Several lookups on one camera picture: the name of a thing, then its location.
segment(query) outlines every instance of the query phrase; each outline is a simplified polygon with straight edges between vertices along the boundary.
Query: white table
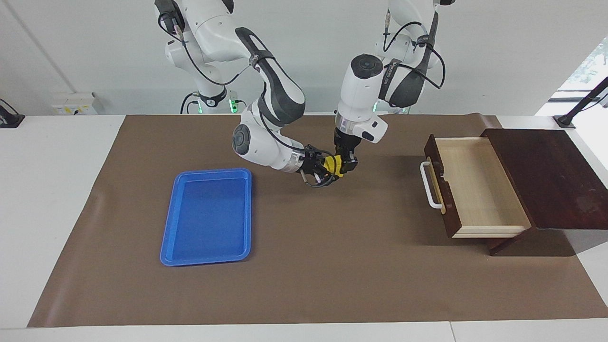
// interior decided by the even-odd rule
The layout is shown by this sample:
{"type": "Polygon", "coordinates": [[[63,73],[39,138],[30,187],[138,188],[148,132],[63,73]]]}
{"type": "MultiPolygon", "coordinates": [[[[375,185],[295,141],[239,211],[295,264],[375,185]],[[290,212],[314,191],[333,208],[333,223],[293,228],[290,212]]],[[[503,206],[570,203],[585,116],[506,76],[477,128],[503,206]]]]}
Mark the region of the white table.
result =
{"type": "MultiPolygon", "coordinates": [[[[14,176],[0,184],[0,341],[608,341],[608,319],[25,329],[123,120],[30,116],[17,130],[0,130],[0,146],[10,146],[0,174],[14,176]]],[[[557,128],[547,117],[499,120],[505,128],[557,128]]],[[[608,170],[568,133],[608,185],[608,170]]],[[[608,302],[608,244],[579,258],[608,302]]]]}

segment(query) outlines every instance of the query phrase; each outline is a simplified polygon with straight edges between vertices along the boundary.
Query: wooden cabinet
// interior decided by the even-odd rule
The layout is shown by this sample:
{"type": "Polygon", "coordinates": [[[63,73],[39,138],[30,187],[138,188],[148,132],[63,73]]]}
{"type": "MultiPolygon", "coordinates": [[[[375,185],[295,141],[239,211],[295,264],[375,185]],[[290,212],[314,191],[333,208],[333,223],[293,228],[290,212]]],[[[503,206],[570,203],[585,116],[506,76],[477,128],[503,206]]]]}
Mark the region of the wooden cabinet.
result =
{"type": "Polygon", "coordinates": [[[486,239],[495,256],[571,256],[608,242],[608,190],[563,131],[431,136],[424,152],[429,202],[450,237],[486,239]]]}

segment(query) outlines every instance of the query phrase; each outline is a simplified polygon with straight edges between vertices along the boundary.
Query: white wall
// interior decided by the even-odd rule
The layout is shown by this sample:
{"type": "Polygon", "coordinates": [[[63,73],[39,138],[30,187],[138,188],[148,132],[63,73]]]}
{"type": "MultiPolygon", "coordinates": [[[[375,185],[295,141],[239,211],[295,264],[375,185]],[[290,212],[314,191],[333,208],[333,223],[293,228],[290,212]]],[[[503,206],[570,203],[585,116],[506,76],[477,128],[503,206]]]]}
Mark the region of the white wall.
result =
{"type": "MultiPolygon", "coordinates": [[[[50,94],[93,91],[107,114],[175,113],[193,90],[164,58],[153,0],[0,0],[0,96],[25,114],[50,114],[50,94]],[[15,11],[60,72],[55,72],[15,11]]],[[[332,111],[346,65],[384,29],[388,0],[235,0],[303,88],[308,111],[332,111]]],[[[427,87],[413,113],[533,115],[608,34],[604,1],[458,0],[440,10],[446,86],[427,87]]],[[[226,76],[246,61],[219,66],[226,76]]],[[[440,78],[440,68],[431,72],[440,78]]],[[[234,83],[250,102],[261,80],[234,83]]]]}

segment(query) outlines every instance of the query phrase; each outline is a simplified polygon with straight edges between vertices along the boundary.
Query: dark wood panel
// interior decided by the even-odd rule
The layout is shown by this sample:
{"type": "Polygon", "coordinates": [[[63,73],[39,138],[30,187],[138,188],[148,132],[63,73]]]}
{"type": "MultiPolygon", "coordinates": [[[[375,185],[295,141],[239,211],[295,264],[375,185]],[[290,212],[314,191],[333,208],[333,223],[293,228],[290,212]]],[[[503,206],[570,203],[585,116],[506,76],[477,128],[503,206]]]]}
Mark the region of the dark wood panel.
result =
{"type": "Polygon", "coordinates": [[[435,176],[439,184],[439,189],[441,190],[441,196],[443,197],[443,205],[446,208],[446,213],[443,214],[443,222],[446,226],[447,235],[452,237],[460,228],[462,228],[462,223],[460,221],[460,216],[458,215],[458,210],[456,209],[456,202],[454,201],[450,184],[443,178],[443,162],[441,161],[441,155],[439,154],[439,148],[437,148],[437,142],[435,142],[434,135],[429,137],[424,148],[424,153],[427,157],[430,157],[433,164],[435,176]]]}
{"type": "Polygon", "coordinates": [[[539,229],[608,230],[608,190],[564,131],[486,130],[539,229]]]}
{"type": "Polygon", "coordinates": [[[492,256],[573,256],[576,251],[561,230],[528,229],[512,239],[488,239],[492,256]]]}

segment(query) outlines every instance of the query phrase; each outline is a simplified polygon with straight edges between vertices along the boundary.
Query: blue tray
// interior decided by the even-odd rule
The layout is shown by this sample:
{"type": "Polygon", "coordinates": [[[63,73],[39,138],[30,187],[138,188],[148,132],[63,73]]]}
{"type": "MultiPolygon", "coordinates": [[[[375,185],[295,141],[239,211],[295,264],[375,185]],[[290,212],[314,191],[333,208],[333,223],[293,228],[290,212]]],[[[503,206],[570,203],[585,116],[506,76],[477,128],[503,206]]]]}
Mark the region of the blue tray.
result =
{"type": "Polygon", "coordinates": [[[251,172],[192,171],[173,184],[162,241],[166,266],[245,259],[251,250],[251,172]]]}

